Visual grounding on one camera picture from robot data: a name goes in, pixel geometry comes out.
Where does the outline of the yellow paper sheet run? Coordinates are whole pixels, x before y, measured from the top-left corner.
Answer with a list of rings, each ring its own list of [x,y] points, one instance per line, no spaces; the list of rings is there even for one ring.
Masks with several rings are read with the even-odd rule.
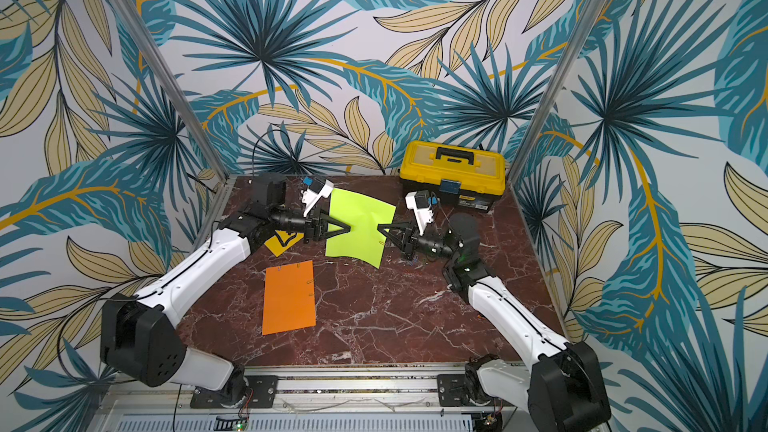
[[[292,246],[301,242],[303,238],[303,233],[276,231],[275,234],[265,242],[265,247],[275,257],[279,257]]]

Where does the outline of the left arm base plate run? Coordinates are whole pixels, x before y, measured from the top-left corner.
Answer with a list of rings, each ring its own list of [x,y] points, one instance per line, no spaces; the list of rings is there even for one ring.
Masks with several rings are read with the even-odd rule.
[[[220,391],[196,388],[190,407],[192,409],[269,409],[277,392],[278,377],[275,375],[238,375]]]

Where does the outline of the green paper sheet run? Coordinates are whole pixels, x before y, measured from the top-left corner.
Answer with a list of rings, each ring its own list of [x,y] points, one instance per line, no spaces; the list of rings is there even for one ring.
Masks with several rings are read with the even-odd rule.
[[[377,226],[390,224],[395,211],[395,205],[335,188],[330,197],[329,215],[349,224],[351,231],[326,241],[325,255],[354,258],[379,268],[386,239]]]

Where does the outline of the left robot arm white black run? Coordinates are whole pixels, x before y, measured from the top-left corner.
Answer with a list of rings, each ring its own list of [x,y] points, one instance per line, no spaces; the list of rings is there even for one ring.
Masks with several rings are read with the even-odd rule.
[[[225,273],[258,251],[276,232],[299,232],[304,241],[325,241],[350,231],[317,208],[334,185],[306,178],[302,207],[289,209],[287,181],[275,173],[250,179],[251,195],[211,233],[200,248],[162,278],[132,296],[117,294],[102,308],[103,363],[149,387],[167,382],[242,396],[246,379],[231,361],[186,346],[177,327],[188,310]]]

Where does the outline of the orange paper sheet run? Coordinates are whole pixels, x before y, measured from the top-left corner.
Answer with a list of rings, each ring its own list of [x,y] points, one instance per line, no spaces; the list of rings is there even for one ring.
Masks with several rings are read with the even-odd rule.
[[[288,332],[316,325],[312,261],[266,270],[262,334]]]

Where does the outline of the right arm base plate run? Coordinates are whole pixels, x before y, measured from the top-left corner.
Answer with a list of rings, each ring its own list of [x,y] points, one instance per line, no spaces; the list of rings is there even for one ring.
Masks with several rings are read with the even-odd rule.
[[[485,407],[495,399],[524,406],[527,392],[524,383],[504,374],[466,375],[440,374],[437,392],[441,407]]]

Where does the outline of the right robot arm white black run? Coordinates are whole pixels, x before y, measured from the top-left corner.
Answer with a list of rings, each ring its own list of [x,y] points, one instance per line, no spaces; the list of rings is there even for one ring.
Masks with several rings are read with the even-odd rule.
[[[467,362],[462,375],[439,376],[442,406],[509,404],[527,412],[540,431],[591,431],[610,420],[594,350],[553,331],[507,289],[481,257],[474,217],[453,215],[440,238],[420,234],[413,222],[378,230],[407,259],[417,253],[444,258],[449,290],[487,319],[523,362],[513,366],[488,354]]]

